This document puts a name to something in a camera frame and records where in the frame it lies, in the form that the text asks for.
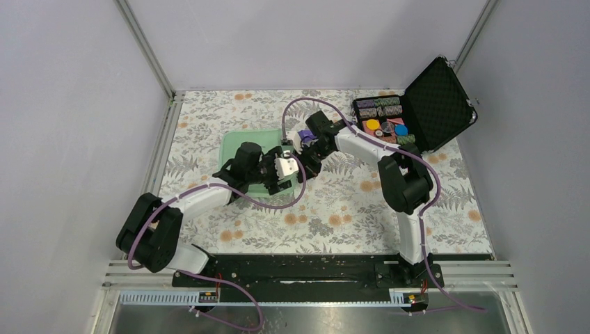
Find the mint green medicine case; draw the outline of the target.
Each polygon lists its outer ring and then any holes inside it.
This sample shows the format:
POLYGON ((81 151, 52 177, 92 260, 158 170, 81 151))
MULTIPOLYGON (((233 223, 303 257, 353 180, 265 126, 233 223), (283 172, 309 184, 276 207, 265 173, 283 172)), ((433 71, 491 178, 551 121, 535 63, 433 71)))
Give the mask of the mint green medicine case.
MULTIPOLYGON (((254 167, 255 157, 262 161, 264 154, 270 152, 281 144, 282 132, 280 129, 250 129, 232 131, 226 133, 221 141, 218 155, 218 167, 231 170, 234 165, 238 167, 254 167)), ((282 186, 277 193, 270 194, 264 183, 248 186, 247 196, 251 198, 270 198, 274 196, 294 195, 294 175, 290 175, 278 181, 282 186)))

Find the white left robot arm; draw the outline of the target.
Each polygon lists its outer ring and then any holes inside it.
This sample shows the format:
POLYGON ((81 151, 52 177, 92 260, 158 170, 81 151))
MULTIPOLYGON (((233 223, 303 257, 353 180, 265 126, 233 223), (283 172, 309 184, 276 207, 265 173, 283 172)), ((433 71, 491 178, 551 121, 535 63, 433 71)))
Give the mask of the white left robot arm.
POLYGON ((127 266, 131 270, 188 271, 196 284, 209 285, 215 279, 216 268, 205 250, 180 241, 184 223, 239 198, 258 205, 260 202, 247 194, 251 185, 262 184, 273 195, 290 187, 290 177, 299 171, 294 154, 280 146, 263 153, 256 143, 242 143, 234 157, 207 183, 168 199, 153 193, 141 195, 115 244, 127 254, 127 266))

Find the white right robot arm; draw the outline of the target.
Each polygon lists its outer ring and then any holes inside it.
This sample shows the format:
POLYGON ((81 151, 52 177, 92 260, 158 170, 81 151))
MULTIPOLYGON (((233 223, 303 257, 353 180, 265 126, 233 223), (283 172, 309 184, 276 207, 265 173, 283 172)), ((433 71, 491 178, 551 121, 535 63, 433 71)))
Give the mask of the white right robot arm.
POLYGON ((287 132, 305 168, 298 178, 318 176, 323 160, 335 152, 377 168, 383 198, 397 215, 399 254, 406 261, 399 267, 400 280, 410 287, 419 285, 426 278, 422 262, 428 253, 421 218, 434 184, 415 145, 388 144, 347 120, 333 122, 322 111, 313 113, 305 123, 305 130, 287 132))

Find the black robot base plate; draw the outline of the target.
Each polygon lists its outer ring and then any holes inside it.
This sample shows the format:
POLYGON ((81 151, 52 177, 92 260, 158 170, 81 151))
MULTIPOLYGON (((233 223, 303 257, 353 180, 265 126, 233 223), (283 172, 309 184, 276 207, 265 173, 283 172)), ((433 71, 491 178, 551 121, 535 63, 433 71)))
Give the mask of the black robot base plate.
POLYGON ((218 254, 202 274, 243 287, 257 302, 386 302, 390 289, 444 286, 440 265, 400 255, 218 254))

